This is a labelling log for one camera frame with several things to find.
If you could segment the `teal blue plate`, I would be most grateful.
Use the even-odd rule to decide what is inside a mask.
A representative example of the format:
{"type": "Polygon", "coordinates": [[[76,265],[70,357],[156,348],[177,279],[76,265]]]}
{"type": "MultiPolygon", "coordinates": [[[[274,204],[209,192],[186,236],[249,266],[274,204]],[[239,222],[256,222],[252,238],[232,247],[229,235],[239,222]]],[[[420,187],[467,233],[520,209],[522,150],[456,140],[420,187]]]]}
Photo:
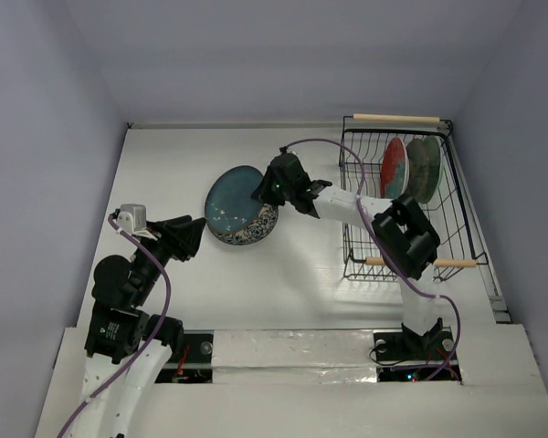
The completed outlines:
{"type": "Polygon", "coordinates": [[[263,203],[251,195],[262,178],[260,170],[241,165],[223,173],[215,181],[205,199],[205,219],[212,232],[233,234],[258,216],[263,203]]]}

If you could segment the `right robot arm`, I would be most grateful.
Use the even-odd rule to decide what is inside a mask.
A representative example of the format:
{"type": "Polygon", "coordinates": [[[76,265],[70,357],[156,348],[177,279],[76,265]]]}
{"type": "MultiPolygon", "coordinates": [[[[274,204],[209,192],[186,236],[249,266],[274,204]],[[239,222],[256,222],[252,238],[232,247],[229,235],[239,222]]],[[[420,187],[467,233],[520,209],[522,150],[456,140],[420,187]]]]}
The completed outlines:
{"type": "Polygon", "coordinates": [[[404,310],[401,345],[412,358],[428,356],[443,329],[432,285],[440,238],[414,198],[373,198],[313,180],[291,153],[272,160],[252,197],[276,206],[290,203],[301,214],[368,232],[397,276],[404,310]]]}

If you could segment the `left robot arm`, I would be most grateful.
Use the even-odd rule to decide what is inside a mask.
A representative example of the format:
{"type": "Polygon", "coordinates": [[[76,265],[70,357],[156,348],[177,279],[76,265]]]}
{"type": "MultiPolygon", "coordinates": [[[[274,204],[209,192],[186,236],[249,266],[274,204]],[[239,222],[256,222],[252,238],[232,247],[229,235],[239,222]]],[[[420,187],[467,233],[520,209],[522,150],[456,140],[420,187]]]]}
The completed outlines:
{"type": "Polygon", "coordinates": [[[156,282],[169,278],[170,261],[196,255],[206,227],[206,219],[189,215],[150,222],[138,204],[122,206],[108,221],[136,250],[130,258],[101,259],[93,273],[83,411],[72,428],[74,437],[129,436],[162,367],[182,354],[182,321],[168,317],[167,308],[150,315],[142,307],[156,282]]]}

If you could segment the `blue white floral plate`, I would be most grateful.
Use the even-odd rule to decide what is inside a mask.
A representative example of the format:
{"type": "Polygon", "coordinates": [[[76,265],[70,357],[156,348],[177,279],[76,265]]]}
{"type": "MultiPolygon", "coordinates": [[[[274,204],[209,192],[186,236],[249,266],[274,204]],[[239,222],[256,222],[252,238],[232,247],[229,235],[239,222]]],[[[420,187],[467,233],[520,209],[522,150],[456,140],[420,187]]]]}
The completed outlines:
{"type": "Polygon", "coordinates": [[[279,220],[279,209],[264,204],[252,220],[240,216],[227,217],[224,212],[211,205],[214,213],[206,213],[207,228],[219,241],[233,246],[253,245],[265,239],[274,230],[279,220]]]}

